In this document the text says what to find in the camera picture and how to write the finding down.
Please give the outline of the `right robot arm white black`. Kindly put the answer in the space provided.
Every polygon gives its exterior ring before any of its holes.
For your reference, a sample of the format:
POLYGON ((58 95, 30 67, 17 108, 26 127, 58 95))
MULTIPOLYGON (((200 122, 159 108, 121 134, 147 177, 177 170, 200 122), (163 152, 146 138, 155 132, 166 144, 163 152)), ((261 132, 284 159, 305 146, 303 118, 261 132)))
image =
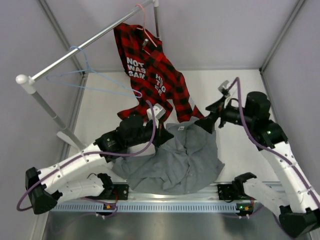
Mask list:
POLYGON ((209 115, 195 124, 212 133, 217 120, 219 128, 226 123, 242 126, 257 150, 272 167, 285 197, 260 181, 251 172, 236 176, 231 182, 233 194, 252 198, 270 210, 284 232, 297 238, 320 227, 320 195, 313 189, 295 160, 288 137, 279 124, 270 119, 271 102, 265 93, 249 92, 244 106, 232 106, 224 95, 206 107, 209 115))

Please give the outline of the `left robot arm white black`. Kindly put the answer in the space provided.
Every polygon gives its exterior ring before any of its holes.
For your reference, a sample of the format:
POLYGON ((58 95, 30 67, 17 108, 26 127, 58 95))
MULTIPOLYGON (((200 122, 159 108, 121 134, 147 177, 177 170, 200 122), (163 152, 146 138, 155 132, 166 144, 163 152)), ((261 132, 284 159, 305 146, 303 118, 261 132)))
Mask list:
POLYGON ((109 199, 114 189, 109 175, 95 173, 81 180, 77 177, 119 157, 131 156, 131 147, 144 143, 159 147, 173 137, 162 123, 152 119, 144 123, 142 117, 131 115, 74 156, 42 169, 29 168, 25 172, 25 188, 30 208, 40 215, 69 200, 109 199))

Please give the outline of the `grey button shirt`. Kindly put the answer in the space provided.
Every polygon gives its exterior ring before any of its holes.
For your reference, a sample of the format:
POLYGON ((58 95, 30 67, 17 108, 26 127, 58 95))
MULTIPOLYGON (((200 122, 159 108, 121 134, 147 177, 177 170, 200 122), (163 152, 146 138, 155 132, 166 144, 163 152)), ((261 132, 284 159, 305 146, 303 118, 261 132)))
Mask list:
POLYGON ((111 170, 140 193, 187 195, 207 187, 225 165, 218 157, 216 132, 205 131, 196 120, 168 123, 173 138, 153 154, 117 158, 111 170))

